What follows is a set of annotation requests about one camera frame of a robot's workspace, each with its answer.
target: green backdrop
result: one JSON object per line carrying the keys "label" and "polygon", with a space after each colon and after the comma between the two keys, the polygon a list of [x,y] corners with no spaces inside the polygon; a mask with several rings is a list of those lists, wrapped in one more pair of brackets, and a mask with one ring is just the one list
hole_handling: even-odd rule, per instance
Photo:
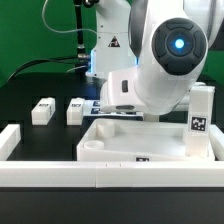
{"label": "green backdrop", "polygon": [[[76,54],[76,34],[56,34],[43,25],[41,19],[45,0],[0,1],[0,86],[7,77],[25,62],[48,57]],[[50,0],[46,19],[60,30],[75,28],[73,0]],[[85,28],[96,29],[94,8],[83,7]],[[85,32],[84,40],[90,51],[96,42],[95,34]],[[224,84],[224,52],[209,52],[203,73]],[[26,71],[60,72],[68,65],[45,64]]]}

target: white tray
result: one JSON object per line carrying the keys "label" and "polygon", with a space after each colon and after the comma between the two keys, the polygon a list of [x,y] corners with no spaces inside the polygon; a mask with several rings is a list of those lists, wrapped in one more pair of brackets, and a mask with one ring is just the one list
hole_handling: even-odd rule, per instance
{"label": "white tray", "polygon": [[97,119],[77,146],[78,161],[214,161],[186,156],[187,124]]}

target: small white block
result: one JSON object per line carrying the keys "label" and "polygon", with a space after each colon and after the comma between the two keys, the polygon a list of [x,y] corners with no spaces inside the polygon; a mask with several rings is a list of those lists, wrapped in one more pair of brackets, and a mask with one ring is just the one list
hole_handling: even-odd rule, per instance
{"label": "small white block", "polygon": [[42,98],[32,110],[33,125],[47,125],[55,112],[55,99]]}
{"label": "small white block", "polygon": [[214,87],[194,86],[190,92],[188,130],[185,132],[186,155],[208,156],[209,127]]}
{"label": "small white block", "polygon": [[21,139],[20,126],[10,124],[0,133],[0,160],[5,161]]}
{"label": "small white block", "polygon": [[83,119],[83,105],[85,100],[82,98],[72,99],[67,109],[67,125],[81,125]]}

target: white cable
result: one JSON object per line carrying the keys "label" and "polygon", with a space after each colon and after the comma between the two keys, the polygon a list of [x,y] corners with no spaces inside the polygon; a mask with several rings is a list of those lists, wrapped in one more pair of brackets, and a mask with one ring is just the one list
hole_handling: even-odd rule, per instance
{"label": "white cable", "polygon": [[46,0],[45,3],[44,3],[44,6],[43,6],[43,9],[42,9],[42,20],[43,20],[43,23],[44,25],[51,31],[55,32],[55,33],[60,33],[60,34],[66,34],[66,33],[74,33],[74,32],[79,32],[79,31],[88,31],[88,32],[92,32],[92,33],[95,33],[97,34],[96,31],[94,30],[91,30],[91,29],[75,29],[75,30],[66,30],[66,31],[62,31],[62,30],[55,30],[53,28],[51,28],[47,22],[46,22],[46,18],[45,18],[45,14],[46,14],[46,8],[47,8],[47,4],[48,4],[49,0]]}
{"label": "white cable", "polygon": [[67,73],[72,72],[72,71],[74,71],[74,70],[76,70],[76,69],[79,69],[79,68],[86,68],[86,67],[87,67],[86,65],[79,66],[79,67],[74,67],[74,68],[69,69],[69,70],[67,71]]}

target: black table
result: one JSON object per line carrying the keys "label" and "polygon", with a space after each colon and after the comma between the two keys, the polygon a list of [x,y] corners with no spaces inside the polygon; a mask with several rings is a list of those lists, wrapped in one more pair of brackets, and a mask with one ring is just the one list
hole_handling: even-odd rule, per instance
{"label": "black table", "polygon": [[[224,127],[217,87],[213,123]],[[8,160],[76,160],[76,145],[92,122],[67,126],[71,98],[99,99],[102,83],[89,83],[80,75],[27,73],[0,89],[0,128],[20,124],[22,141]],[[56,99],[56,113],[47,126],[32,126],[31,110],[43,97]],[[162,116],[162,121],[186,121],[186,113]],[[3,224],[151,223],[222,224],[223,188],[0,188],[0,222]]]}

